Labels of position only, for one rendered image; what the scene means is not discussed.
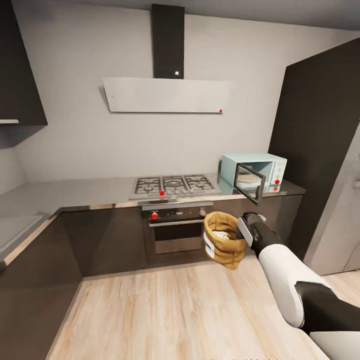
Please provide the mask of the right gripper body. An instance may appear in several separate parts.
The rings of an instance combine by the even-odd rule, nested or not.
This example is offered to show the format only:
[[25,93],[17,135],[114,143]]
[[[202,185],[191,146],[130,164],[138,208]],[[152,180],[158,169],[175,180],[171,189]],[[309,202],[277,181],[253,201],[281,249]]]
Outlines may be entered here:
[[235,236],[237,239],[244,239],[245,237],[243,236],[243,234],[241,233],[240,229],[238,226],[235,227]]

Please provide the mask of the microwave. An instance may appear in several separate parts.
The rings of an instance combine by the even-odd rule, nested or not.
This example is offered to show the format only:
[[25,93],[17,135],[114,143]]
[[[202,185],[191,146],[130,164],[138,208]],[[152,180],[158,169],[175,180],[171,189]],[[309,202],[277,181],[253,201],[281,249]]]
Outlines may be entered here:
[[268,152],[224,153],[220,175],[259,206],[264,186],[282,183],[286,164],[286,158]]

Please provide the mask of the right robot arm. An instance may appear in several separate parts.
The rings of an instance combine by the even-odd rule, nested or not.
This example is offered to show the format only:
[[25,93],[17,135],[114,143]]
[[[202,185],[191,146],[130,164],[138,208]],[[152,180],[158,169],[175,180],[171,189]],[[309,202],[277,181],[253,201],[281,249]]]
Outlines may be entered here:
[[263,215],[245,212],[235,236],[255,252],[283,319],[329,360],[360,360],[360,307],[343,301],[265,222]]

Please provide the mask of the popcorn bag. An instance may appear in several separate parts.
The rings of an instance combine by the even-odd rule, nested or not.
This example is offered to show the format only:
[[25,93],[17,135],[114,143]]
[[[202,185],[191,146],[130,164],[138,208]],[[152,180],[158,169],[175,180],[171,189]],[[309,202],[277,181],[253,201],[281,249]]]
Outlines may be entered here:
[[[205,253],[230,270],[237,270],[246,255],[244,249],[247,241],[236,238],[237,226],[238,219],[225,212],[211,212],[204,218]],[[224,233],[227,238],[220,237],[217,233]]]

